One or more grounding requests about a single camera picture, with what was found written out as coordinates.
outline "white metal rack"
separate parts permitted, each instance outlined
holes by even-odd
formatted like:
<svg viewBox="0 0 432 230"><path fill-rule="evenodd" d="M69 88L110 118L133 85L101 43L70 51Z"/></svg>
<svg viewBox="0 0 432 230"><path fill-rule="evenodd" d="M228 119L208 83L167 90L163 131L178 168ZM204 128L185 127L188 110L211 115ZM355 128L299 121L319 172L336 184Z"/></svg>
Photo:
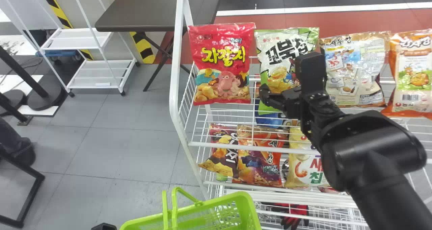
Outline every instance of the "white metal rack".
<svg viewBox="0 0 432 230"><path fill-rule="evenodd" d="M193 173L206 199L219 197L235 190L247 190L252 196L256 211L259 214L262 229L279 230L280 216L291 216L295 218L309 219L309 226L302 223L298 229L331 229L331 230L363 230L368 229L364 218L352 200L351 196L345 193L331 194L322 193L317 187L310 187L304 190L262 187L247 184L231 183L231 179L226 182L216 181L215 173L198 168L197 164L205 161L210 156L211 147L223 147L231 149L258 150L281 152L281 164L287 158L287 153L301 153L304 150L270 147L251 147L243 145L228 145L210 143L209 125L211 123L224 124L237 128L238 124L248 124L252 127L260 125L256 123L255 106L256 82L260 81L259 76L250 75L250 94L251 104L210 104L193 106L193 98L196 92L195 76L198 68L192 65L190 76L186 84L185 91L180 97L179 102L179 71L180 56L182 46L182 27L183 17L187 25L193 25L192 16L188 0L177 0L177 10L175 16L174 32L174 51L171 69L170 87L170 114L174 126L179 135L183 149L188 161L193 169ZM381 84L384 96L388 98L394 87L391 77L381 77ZM372 108L346 108L346 113L357 113L365 109L381 110L380 107ZM418 193L429 210L432 210L432 121L425 118L392 118L413 132L423 143L428 153L428 164L417 172L407 174L407 179ZM192 151L196 151L196 157L192 156ZM318 154L317 151L310 151L310 154ZM291 203L305 204L309 206L309 216L297 215L294 213L280 213L270 210L267 203Z"/></svg>
<svg viewBox="0 0 432 230"><path fill-rule="evenodd" d="M23 25L27 33L30 33L22 19L18 16L17 12L8 2L8 5L12 8L13 12L17 16L20 23ZM103 10L106 10L105 5L102 3L102 0L98 0ZM47 10L38 2L38 4L45 11L46 15L48 15L54 24L57 26L57 30L45 41L45 43L39 47L34 37L30 34L31 40L37 46L39 53L44 57L48 65L50 66L53 73L58 78L60 84L69 93L70 96L74 96L71 92L73 88L116 88L119 90L122 96L125 95L123 91L123 87L125 85L126 80L128 79L129 74L131 73L132 68L136 64L136 59L131 49L128 47L128 44L125 42L123 36L119 33L120 38L131 54L131 59L126 60L107 60L104 49L111 39L113 33L112 32L99 32L95 28L92 28L90 22L88 21L87 15L82 8L80 0L76 0L78 7L82 13L82 16L85 19L85 22L88 28L77 28L77 29L63 29L59 26L59 24L52 18L51 15L47 12ZM48 50L77 50L81 56L80 49L86 50L98 50L103 60L86 60L84 61L78 68L77 72L72 77L71 81L66 85L63 80L60 78L59 74L48 60L45 55L45 51Z"/></svg>

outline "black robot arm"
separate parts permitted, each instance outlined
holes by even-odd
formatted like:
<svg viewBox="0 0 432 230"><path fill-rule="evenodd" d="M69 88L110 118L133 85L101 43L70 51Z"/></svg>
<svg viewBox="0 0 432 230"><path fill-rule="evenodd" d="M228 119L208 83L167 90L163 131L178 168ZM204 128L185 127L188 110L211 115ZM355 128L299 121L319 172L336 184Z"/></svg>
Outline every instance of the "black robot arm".
<svg viewBox="0 0 432 230"><path fill-rule="evenodd" d="M426 164L420 141L378 111L343 113L325 90L324 55L297 57L296 77L301 86L280 94L262 84L260 99L301 121L330 185L350 193L372 230L431 230L432 214L404 176Z"/></svg>

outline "red floor stripe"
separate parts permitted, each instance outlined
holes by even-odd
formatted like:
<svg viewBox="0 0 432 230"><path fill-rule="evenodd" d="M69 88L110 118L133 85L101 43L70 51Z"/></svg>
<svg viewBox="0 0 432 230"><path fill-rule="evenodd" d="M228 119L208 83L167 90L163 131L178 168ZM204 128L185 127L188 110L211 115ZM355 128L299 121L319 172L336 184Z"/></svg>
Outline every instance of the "red floor stripe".
<svg viewBox="0 0 432 230"><path fill-rule="evenodd" d="M215 19L215 23L232 22L255 22L257 29L319 27L320 37L327 37L366 31L401 32L432 28L432 9L217 16ZM168 43L172 36L172 32L165 35L162 47ZM253 48L251 55L255 54L255 48ZM162 55L158 53L155 63L159 63L161 57ZM183 38L181 62L183 64L192 63L188 34Z"/></svg>

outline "yellow and black striped tape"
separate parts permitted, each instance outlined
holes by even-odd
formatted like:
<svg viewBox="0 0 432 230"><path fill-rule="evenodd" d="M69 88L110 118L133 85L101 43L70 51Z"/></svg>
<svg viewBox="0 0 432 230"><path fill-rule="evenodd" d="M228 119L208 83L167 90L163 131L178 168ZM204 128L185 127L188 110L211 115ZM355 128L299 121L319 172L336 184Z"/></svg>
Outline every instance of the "yellow and black striped tape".
<svg viewBox="0 0 432 230"><path fill-rule="evenodd" d="M155 61L155 55L153 54L152 47L149 42L136 34L136 32L130 32L131 37L134 39L136 49L142 58L142 62L146 64L153 64Z"/></svg>
<svg viewBox="0 0 432 230"><path fill-rule="evenodd" d="M64 29L71 29L72 27L71 22L64 14L63 10L60 8L60 5L57 3L56 0L46 0L48 2L48 5L51 6L51 9L54 11L57 18L60 20L60 22L63 24ZM93 56L91 55L90 51L87 49L81 49L82 55L88 60L94 60Z"/></svg>

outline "white wire shelf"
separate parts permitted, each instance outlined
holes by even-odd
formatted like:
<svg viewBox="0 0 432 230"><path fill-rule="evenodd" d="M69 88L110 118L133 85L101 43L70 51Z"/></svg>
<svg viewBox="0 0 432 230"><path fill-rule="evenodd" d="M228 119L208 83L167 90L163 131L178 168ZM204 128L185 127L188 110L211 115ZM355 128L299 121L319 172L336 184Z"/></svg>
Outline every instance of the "white wire shelf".
<svg viewBox="0 0 432 230"><path fill-rule="evenodd" d="M193 74L198 72L195 65L191 70ZM384 69L381 73L381 86L383 88L386 101L394 88L394 81L390 77L388 69ZM262 150L281 152L282 158L279 168L282 171L282 164L287 159L288 153L301 153L301 149L289 148L273 148L273 147L253 147L245 145L230 145L211 143L211 135L209 134L209 126L212 123L223 124L233 130L237 129L239 124L250 125L254 129L258 125L256 116L258 106L255 102L259 102L257 94L256 82L260 81L260 77L250 72L250 95L251 104L210 104L193 106L193 97L196 92L196 84L193 76L189 76L186 84L185 92L181 98L179 106L179 118L186 131L192 132L188 135L187 143L189 147L198 147L196 155L196 163L200 164L210 157L211 147L222 147L242 150ZM345 113L359 113L365 110L382 110L382 107L349 107L343 108ZM269 118L273 120L284 120L283 114L279 112L278 118ZM406 127L414 133L422 142L428 153L428 163L432 163L432 121L426 118L391 118L398 124ZM296 127L290 124L281 124L281 128ZM290 132L286 132L287 139L282 140L289 142ZM310 150L307 154L319 154L318 151ZM309 187L306 189L289 189L264 187L259 185L237 184L232 183L232 178L228 178L226 182L219 182L215 178L215 173L199 168L199 175L202 183L207 186L207 193L211 198L219 197L235 190L246 190L252 196L256 209L260 217L262 229L276 230L282 229L280 225L281 216L292 216L301 219L309 219L309 226L303 226L302 223L298 229L335 229L335 230L364 230L368 229L364 218L361 216L357 206L352 198L346 193L331 194L322 193L317 187ZM414 187L418 195L423 199L429 210L432 210L432 184L430 176L432 173L432 165L428 164L422 170L412 172L406 175L407 179ZM291 204L306 204L309 206L309 216L295 215L290 213L279 213L271 211L270 203L291 203Z"/></svg>
<svg viewBox="0 0 432 230"><path fill-rule="evenodd" d="M99 45L105 48L112 32L99 32L92 28ZM42 50L99 49L89 28L57 29L40 47Z"/></svg>
<svg viewBox="0 0 432 230"><path fill-rule="evenodd" d="M67 88L123 88L135 62L135 59L109 60L108 67L104 60L84 60Z"/></svg>
<svg viewBox="0 0 432 230"><path fill-rule="evenodd" d="M196 74L198 69L195 65L192 66L191 73ZM383 70L382 74L389 74L389 70ZM188 145L191 147L222 147L222 148L230 148L230 149L243 149L243 150L257 150L257 151L271 151L271 152L281 152L281 153L304 153L302 149L287 149L287 148L273 148L273 147L258 147L254 146L253 149L250 146L244 145L232 145L232 144L215 144L211 143L211 135L209 134L210 124L223 124L233 130L237 129L239 124L246 124L252 127L254 130L255 126L262 126L267 124L258 124L256 122L256 118L259 112L266 112L258 110L259 98L257 91L256 82L260 81L260 77L255 74L250 74L250 96L251 103L250 104L236 104L236 103L227 103L227 104L210 104L210 105L200 105L193 106L193 98L196 92L196 84L195 78L193 76L189 76L189 80L186 84L185 93L182 97L182 102L179 107L179 116L182 120L183 125L185 125L185 129L187 131L192 131L192 136L188 140ZM394 88L394 81L390 80L392 78L381 76L381 80L384 82L382 85L384 97L386 100L390 97L390 94ZM382 110L383 107L348 107L342 108L345 113L360 113L365 110ZM267 118L270 121L285 121L284 115L282 112L272 112L277 113L277 118ZM432 153L432 140L430 136L432 135L432 121L426 118L391 118L396 121L398 124L401 124L412 130L412 132L419 137L423 145L426 147L426 150ZM289 124L281 124L279 128L290 128L296 127L291 126ZM289 140L289 132L286 132L287 139L281 139L281 141L288 143ZM318 151L312 151L310 154L319 155Z"/></svg>

